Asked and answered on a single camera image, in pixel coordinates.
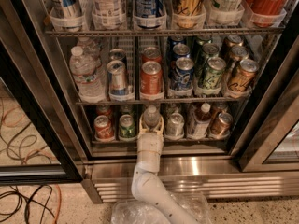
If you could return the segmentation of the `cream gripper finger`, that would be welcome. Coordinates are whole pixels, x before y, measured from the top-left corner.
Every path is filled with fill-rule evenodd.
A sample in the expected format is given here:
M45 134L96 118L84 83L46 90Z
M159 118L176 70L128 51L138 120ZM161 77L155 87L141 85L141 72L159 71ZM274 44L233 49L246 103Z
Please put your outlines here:
M164 133L164 118L163 117L160 117L157 126L154 128L154 131L158 135L162 135Z
M148 131L148 128L147 128L147 125L145 124L144 118L143 118L143 116L140 116L138 137L141 137L147 131Z

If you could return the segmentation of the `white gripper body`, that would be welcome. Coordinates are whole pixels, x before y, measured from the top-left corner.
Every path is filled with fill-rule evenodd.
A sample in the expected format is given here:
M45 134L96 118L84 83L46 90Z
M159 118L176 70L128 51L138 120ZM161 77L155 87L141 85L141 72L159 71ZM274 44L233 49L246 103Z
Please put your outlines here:
M140 134L137 140L137 166L147 172L160 171L164 139L157 133Z

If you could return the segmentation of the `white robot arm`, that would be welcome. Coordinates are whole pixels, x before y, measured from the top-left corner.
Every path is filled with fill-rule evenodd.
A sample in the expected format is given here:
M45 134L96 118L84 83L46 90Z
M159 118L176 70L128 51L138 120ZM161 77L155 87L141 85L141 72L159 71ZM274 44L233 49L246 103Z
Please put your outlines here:
M163 127L163 118L152 126L146 121L145 115L141 115L131 192L135 199L158 209L171 224L199 224L196 217L171 197L158 176L164 147Z

